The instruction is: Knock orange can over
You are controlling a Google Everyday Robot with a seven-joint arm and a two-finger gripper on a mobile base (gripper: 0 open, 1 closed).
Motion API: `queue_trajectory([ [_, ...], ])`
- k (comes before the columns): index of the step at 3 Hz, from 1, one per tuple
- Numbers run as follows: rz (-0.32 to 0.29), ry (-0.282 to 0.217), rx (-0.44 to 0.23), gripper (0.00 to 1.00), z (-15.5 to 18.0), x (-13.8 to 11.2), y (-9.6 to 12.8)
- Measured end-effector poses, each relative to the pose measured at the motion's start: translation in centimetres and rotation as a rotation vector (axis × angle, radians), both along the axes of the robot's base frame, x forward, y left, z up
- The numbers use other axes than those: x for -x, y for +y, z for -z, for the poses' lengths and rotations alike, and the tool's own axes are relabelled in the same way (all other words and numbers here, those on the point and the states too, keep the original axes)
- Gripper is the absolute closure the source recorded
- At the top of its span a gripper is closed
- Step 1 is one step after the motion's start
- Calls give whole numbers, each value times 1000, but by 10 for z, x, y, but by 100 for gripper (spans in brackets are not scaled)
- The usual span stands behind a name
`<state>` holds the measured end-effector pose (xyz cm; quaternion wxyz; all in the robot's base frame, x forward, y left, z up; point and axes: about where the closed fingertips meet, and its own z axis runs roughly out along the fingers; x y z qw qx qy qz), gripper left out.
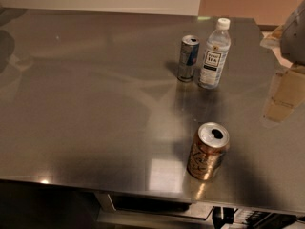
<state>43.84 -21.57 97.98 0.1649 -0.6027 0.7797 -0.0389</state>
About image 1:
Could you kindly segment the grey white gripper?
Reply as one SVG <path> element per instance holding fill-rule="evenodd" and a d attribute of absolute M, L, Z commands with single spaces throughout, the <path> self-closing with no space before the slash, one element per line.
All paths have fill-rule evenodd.
<path fill-rule="evenodd" d="M 280 123 L 305 102 L 305 0 L 287 18 L 285 24 L 268 33 L 260 42 L 267 49 L 279 48 L 291 68 L 277 71 L 272 78 L 263 117 Z"/>

